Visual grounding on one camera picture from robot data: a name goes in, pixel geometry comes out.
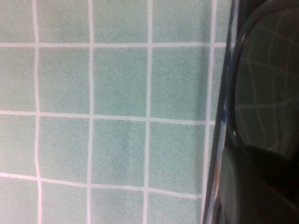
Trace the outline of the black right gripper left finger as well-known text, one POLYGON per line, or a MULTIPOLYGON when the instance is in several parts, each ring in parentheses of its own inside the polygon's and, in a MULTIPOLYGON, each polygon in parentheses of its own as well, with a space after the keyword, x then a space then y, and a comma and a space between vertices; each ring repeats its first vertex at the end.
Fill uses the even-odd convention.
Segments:
POLYGON ((264 176, 242 149, 222 154, 220 201, 227 224, 297 224, 299 209, 277 188, 281 180, 264 176))

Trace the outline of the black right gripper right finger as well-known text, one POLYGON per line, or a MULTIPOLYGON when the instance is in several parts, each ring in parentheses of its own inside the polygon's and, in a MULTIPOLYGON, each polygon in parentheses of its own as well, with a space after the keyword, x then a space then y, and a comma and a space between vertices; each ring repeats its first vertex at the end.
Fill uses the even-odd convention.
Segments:
POLYGON ((299 201, 299 149, 290 158, 256 148, 256 165, 263 178, 291 202, 299 201))

